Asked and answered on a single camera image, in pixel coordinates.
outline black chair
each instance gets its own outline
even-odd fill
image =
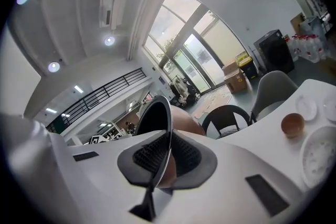
[[[244,118],[246,121],[247,125],[250,126],[251,123],[249,121],[249,115],[246,113],[244,109],[241,109],[238,106],[235,105],[223,105],[220,106],[219,108],[216,108],[215,110],[211,111],[208,116],[203,121],[202,128],[204,129],[204,132],[206,133],[210,122],[212,122],[216,129],[219,132],[219,138],[228,136],[230,134],[236,133],[239,131],[239,127],[236,121],[236,118],[233,113],[236,113]],[[229,130],[224,132],[223,134],[221,133],[221,129],[235,125],[237,127],[236,130]]]

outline glass door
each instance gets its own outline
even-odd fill
[[[185,51],[186,55],[191,55],[192,60],[201,66],[214,85],[224,82],[224,73],[221,67],[194,35],[188,37],[183,47],[182,50]]]
[[[192,80],[200,93],[210,89],[210,85],[206,82],[199,70],[192,64],[192,62],[181,50],[175,54],[174,60]]]

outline white table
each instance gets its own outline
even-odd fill
[[[303,137],[289,140],[281,130],[281,121],[289,113],[295,113],[295,100],[303,94],[315,100],[318,112],[315,119],[305,122]],[[308,134],[323,126],[335,126],[329,121],[323,110],[324,98],[336,97],[336,87],[318,80],[308,79],[281,106],[266,117],[239,132],[221,138],[218,141],[243,147],[290,178],[301,190],[308,187],[300,174],[299,155],[304,139]]]

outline person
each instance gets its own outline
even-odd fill
[[[127,125],[128,132],[133,134],[135,131],[135,125],[132,122],[127,122],[127,121],[126,121],[126,125]]]

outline small bowl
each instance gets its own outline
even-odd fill
[[[282,120],[281,129],[287,138],[293,139],[303,134],[304,122],[304,118],[299,113],[291,113]]]

